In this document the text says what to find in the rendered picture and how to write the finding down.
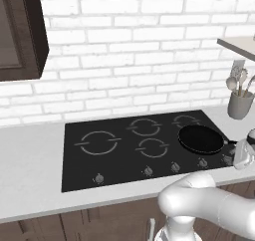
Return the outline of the black frying pan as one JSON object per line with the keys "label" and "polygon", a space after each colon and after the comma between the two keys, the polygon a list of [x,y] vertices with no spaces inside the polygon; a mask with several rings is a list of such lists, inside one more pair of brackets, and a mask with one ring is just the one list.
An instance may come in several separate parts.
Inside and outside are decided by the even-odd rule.
{"label": "black frying pan", "polygon": [[213,155],[225,145],[236,144],[235,140],[224,138],[216,130],[204,125],[187,125],[178,132],[179,143],[188,151],[200,155]]}

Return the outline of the grey utensil pot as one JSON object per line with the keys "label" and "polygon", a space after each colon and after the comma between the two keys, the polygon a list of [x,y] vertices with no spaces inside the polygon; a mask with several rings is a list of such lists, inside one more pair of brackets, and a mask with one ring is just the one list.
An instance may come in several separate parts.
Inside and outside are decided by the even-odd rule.
{"label": "grey utensil pot", "polygon": [[255,95],[251,92],[248,92],[246,96],[244,93],[238,96],[232,92],[227,107],[228,115],[235,120],[243,120],[249,113],[254,99]]}

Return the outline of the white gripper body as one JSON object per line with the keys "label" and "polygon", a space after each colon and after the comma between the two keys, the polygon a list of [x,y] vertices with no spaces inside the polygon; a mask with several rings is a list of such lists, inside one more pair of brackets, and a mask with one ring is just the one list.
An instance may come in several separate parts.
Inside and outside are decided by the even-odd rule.
{"label": "white gripper body", "polygon": [[237,142],[234,154],[233,165],[236,169],[241,170],[255,161],[255,149],[246,139]]}

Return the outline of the brown base cupboards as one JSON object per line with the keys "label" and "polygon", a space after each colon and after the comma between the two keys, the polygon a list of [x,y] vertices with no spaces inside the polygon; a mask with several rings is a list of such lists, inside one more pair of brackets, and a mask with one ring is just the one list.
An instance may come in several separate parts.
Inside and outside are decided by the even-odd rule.
{"label": "brown base cupboards", "polygon": [[165,216],[154,196],[138,198],[141,184],[70,193],[0,191],[0,241],[147,241]]}

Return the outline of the grey spoon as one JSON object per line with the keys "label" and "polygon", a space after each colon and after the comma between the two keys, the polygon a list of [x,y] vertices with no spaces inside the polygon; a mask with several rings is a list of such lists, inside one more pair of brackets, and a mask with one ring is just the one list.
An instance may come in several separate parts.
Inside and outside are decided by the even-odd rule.
{"label": "grey spoon", "polygon": [[227,88],[232,91],[234,94],[237,94],[237,81],[235,77],[229,77],[226,80]]}

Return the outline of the black hob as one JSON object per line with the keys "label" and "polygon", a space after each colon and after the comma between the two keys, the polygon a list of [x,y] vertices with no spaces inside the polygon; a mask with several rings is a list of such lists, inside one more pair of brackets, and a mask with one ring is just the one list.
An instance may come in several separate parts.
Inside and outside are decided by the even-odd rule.
{"label": "black hob", "polygon": [[[202,110],[67,123],[62,190],[70,192],[231,166],[224,162],[223,155],[234,158],[235,144],[225,145],[213,155],[200,155],[179,143],[180,129],[193,124],[208,126],[229,139]],[[199,165],[200,158],[207,161],[206,168]],[[179,172],[171,170],[174,162],[180,166]],[[153,176],[144,174],[147,166]],[[95,183],[98,173],[104,177],[102,184]]]}

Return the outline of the pale slotted spatula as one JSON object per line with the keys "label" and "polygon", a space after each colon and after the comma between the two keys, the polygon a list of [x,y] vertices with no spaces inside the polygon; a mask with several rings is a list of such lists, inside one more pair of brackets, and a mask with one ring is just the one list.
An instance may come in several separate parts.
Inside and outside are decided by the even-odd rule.
{"label": "pale slotted spatula", "polygon": [[239,79],[239,89],[238,89],[238,96],[241,96],[241,92],[242,92],[242,86],[245,82],[245,80],[247,79],[248,76],[248,71],[246,69],[242,69],[242,73]]}

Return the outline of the pale wall shelf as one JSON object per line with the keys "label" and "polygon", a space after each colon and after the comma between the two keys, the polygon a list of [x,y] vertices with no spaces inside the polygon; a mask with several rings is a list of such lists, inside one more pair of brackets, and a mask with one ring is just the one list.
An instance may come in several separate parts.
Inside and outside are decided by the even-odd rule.
{"label": "pale wall shelf", "polygon": [[217,43],[255,62],[255,38],[253,36],[222,38],[218,39]]}

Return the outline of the dark brown wall cupboard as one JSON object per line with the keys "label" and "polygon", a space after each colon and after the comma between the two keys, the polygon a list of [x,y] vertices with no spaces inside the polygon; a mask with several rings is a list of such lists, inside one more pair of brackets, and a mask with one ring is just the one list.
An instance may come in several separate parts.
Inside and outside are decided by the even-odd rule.
{"label": "dark brown wall cupboard", "polygon": [[41,0],[0,0],[0,82],[40,79],[48,54]]}

